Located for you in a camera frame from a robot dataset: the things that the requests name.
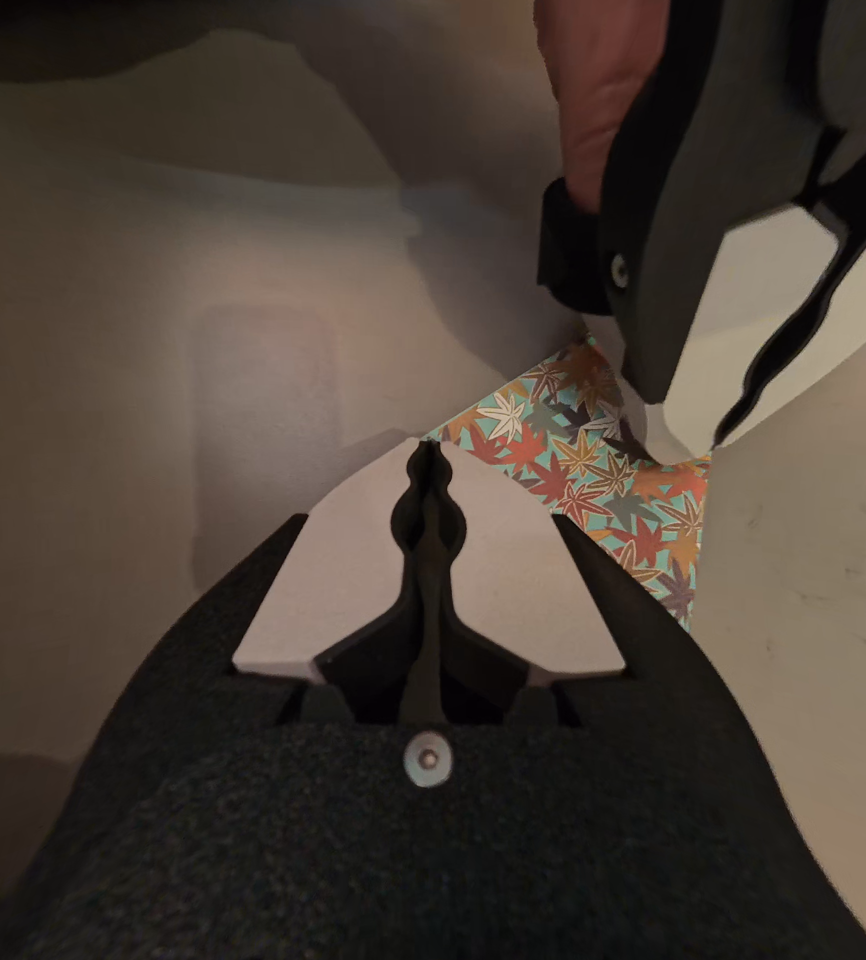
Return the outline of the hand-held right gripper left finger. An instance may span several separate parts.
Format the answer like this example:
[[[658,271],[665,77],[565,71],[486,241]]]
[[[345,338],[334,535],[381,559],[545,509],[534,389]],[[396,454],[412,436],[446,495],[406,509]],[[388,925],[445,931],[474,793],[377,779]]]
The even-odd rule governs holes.
[[[336,688],[395,719],[423,644],[416,548],[432,444],[406,440],[310,510],[236,649],[237,672]]]

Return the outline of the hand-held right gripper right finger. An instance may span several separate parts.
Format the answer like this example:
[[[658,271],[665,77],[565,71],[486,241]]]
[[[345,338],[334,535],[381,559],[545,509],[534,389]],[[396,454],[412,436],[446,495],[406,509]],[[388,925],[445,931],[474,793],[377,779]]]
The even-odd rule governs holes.
[[[524,690],[619,677],[624,656],[551,511],[451,442],[430,456],[447,717],[501,722]]]

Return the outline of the leaf-patterned teal origami paper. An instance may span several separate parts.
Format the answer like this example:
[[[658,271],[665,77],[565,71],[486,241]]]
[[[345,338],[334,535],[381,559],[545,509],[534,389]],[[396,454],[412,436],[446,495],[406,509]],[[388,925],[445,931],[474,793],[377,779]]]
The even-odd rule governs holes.
[[[451,443],[565,517],[691,630],[712,456],[651,460],[592,336],[423,436]]]

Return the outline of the person's left hand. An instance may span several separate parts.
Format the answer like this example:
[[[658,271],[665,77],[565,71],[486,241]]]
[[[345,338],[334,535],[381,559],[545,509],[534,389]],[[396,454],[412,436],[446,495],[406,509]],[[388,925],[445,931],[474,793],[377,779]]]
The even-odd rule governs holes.
[[[566,190],[600,210],[613,141],[667,41],[668,1],[535,1],[536,43],[556,100]]]

